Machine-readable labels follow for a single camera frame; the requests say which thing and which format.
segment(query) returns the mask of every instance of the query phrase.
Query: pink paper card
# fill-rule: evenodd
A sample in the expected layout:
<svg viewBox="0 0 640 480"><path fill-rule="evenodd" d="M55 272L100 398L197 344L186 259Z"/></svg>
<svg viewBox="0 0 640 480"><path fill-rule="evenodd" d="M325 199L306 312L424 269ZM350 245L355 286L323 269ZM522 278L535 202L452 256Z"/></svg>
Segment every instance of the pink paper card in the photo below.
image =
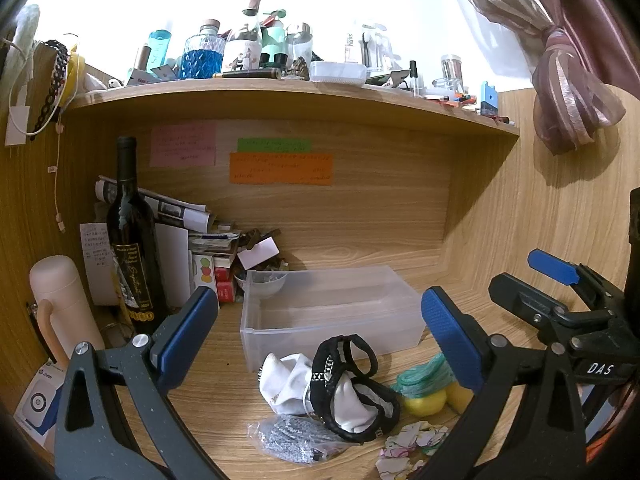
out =
<svg viewBox="0 0 640 480"><path fill-rule="evenodd" d="M215 121L154 126L151 130L152 168L190 168L216 163Z"/></svg>

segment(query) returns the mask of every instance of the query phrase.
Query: black circle logo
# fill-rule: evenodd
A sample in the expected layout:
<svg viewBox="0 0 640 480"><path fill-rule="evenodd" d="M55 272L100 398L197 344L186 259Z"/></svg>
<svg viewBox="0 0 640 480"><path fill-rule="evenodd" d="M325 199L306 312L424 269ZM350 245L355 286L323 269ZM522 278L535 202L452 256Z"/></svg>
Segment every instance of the black circle logo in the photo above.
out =
<svg viewBox="0 0 640 480"><path fill-rule="evenodd" d="M34 412L40 413L47 407L47 399L43 394L33 394L31 396L31 407Z"/></svg>

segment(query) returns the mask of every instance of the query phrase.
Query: green sticky note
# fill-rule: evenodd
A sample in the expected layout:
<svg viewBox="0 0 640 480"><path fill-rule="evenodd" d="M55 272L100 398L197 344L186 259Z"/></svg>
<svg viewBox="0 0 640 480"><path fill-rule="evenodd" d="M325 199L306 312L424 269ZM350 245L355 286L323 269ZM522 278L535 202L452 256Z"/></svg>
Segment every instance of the green sticky note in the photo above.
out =
<svg viewBox="0 0 640 480"><path fill-rule="evenodd" d="M238 139L238 152L309 153L311 152L311 141L308 139L245 137Z"/></svg>

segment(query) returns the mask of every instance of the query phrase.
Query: fruit illustration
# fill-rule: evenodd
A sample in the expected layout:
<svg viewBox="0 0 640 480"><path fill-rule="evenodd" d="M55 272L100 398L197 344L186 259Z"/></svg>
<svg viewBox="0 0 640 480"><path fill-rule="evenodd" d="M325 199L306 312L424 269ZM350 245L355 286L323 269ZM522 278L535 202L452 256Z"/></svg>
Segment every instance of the fruit illustration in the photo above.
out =
<svg viewBox="0 0 640 480"><path fill-rule="evenodd" d="M200 278L204 283L211 283L213 278L211 277L211 262L208 258L201 258L200 264L200 272L202 273L202 277Z"/></svg>

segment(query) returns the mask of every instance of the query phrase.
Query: green yarn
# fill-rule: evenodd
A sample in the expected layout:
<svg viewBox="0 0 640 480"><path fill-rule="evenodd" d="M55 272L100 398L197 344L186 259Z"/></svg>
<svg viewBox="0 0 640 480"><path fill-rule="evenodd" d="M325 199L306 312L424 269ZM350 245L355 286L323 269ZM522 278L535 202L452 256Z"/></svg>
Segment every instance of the green yarn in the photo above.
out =
<svg viewBox="0 0 640 480"><path fill-rule="evenodd" d="M418 399L446 388L455 380L456 377L449 363L440 352L428 363L417 365L398 374L391 389L409 399Z"/></svg>

